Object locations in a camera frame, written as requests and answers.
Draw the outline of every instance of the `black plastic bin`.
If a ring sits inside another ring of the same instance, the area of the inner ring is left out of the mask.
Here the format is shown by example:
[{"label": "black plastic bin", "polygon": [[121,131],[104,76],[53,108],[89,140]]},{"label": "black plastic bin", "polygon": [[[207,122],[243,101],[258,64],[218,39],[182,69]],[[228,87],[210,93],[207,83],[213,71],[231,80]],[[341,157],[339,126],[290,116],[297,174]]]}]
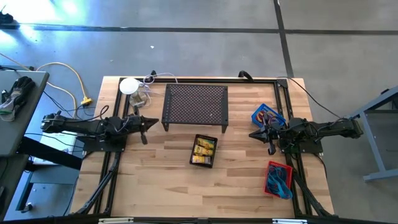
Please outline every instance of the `black plastic bin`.
[{"label": "black plastic bin", "polygon": [[[199,164],[199,163],[193,163],[192,162],[192,156],[194,156],[194,149],[195,149],[195,145],[197,144],[197,140],[198,138],[202,138],[202,139],[206,139],[206,140],[210,140],[214,142],[214,149],[213,149],[213,155],[211,156],[211,164]],[[195,166],[200,166],[200,167],[206,167],[206,168],[213,168],[213,164],[214,164],[214,158],[216,156],[216,150],[217,150],[217,138],[213,138],[210,136],[204,136],[201,134],[197,134],[195,136],[195,141],[193,142],[193,146],[192,146],[192,152],[191,152],[191,158],[189,159],[189,163]]]}]

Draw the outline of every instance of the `concrete floor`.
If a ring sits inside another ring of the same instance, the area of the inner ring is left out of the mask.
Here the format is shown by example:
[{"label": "concrete floor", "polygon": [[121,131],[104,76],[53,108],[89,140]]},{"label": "concrete floor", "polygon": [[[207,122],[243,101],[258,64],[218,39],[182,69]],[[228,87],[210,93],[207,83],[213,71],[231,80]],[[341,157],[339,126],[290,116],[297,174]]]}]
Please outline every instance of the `concrete floor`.
[{"label": "concrete floor", "polygon": [[[393,0],[280,0],[280,7],[286,29],[398,29],[398,2]],[[120,0],[117,4],[95,0],[9,1],[4,12],[13,14],[19,22],[41,24],[278,28],[271,0]],[[80,72],[88,94],[95,100],[105,75],[146,75],[151,70],[179,76],[235,77],[240,70],[254,77],[286,75],[279,34],[36,31],[26,26],[2,30],[0,39],[1,52],[23,64],[70,64]],[[287,44],[295,77],[304,78],[309,92],[340,115],[398,84],[396,35],[287,35]],[[11,63],[0,58],[0,64]],[[49,67],[46,71],[51,82],[82,98],[72,72],[63,67]],[[49,87],[46,91],[64,107],[72,108],[68,95]],[[334,120],[315,103],[310,104],[314,121]],[[43,97],[29,131],[39,131],[36,120],[55,110]],[[336,214],[396,222],[398,179],[363,182],[363,175],[377,171],[366,138],[325,138],[322,143]],[[69,185],[34,188],[37,191],[32,192],[29,201],[35,209],[20,214],[12,205],[6,219],[62,215],[73,181]],[[55,198],[63,203],[54,204]]]}]

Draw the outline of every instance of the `wooden workbench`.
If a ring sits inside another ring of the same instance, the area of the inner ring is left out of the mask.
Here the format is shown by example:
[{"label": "wooden workbench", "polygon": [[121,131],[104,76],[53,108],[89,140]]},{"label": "wooden workbench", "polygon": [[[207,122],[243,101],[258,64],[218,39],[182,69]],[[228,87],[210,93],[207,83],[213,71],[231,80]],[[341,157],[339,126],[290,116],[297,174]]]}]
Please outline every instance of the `wooden workbench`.
[{"label": "wooden workbench", "polygon": [[[109,105],[111,116],[120,77],[104,77],[96,114]],[[296,79],[301,85],[301,78]],[[274,88],[270,84],[228,85],[229,126],[225,134],[220,126],[170,124],[165,132],[159,122],[147,133],[148,145],[140,135],[128,137],[119,166],[112,216],[125,217],[293,217],[291,200],[282,200],[263,192],[264,174],[270,160],[285,164],[283,154],[269,156],[268,145],[251,139],[248,134],[258,127],[251,122],[252,113],[261,103],[276,110]],[[164,94],[165,84],[154,83],[152,91]],[[307,95],[293,82],[289,93],[295,117],[312,120]],[[151,94],[152,104],[141,108],[148,118],[161,118],[164,97]],[[284,95],[281,91],[284,114]],[[119,115],[122,114],[122,96]],[[189,164],[196,134],[218,138],[212,169]],[[103,152],[95,152],[83,161],[71,212],[77,211],[97,187]],[[303,154],[308,188],[333,213],[328,184],[321,162],[311,154]],[[302,192],[297,188],[302,202]],[[104,191],[103,206],[108,189]]]}]

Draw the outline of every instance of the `red box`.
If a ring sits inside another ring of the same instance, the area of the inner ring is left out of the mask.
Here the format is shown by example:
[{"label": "red box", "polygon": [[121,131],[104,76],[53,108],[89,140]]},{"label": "red box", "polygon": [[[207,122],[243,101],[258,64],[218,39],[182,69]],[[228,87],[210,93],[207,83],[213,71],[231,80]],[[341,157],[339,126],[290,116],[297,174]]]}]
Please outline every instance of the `red box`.
[{"label": "red box", "polygon": [[[269,162],[268,162],[268,167],[269,167],[269,166],[283,167],[283,168],[286,169],[287,178],[286,178],[285,183],[286,183],[286,186],[290,189],[290,185],[291,185],[291,183],[292,183],[293,168],[292,168],[291,166],[288,166],[288,165],[285,165],[285,164],[279,164],[279,163],[274,162],[274,161],[269,161]],[[273,194],[273,193],[271,193],[271,192],[269,192],[269,191],[267,190],[267,187],[266,187],[266,186],[267,186],[267,181],[268,181],[268,167],[267,167],[267,170],[266,170],[266,181],[264,182],[264,192],[267,193],[267,194],[271,194],[271,195],[274,195],[274,196],[276,196],[276,197],[279,197],[279,195]]]}]

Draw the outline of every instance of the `perforated metal shelf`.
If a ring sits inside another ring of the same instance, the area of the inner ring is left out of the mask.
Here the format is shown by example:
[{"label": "perforated metal shelf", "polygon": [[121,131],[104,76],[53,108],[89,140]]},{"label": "perforated metal shelf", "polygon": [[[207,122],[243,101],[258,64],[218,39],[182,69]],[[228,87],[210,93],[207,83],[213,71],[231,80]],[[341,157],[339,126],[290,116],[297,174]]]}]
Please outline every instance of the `perforated metal shelf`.
[{"label": "perforated metal shelf", "polygon": [[228,87],[215,85],[167,84],[162,124],[228,126]]}]

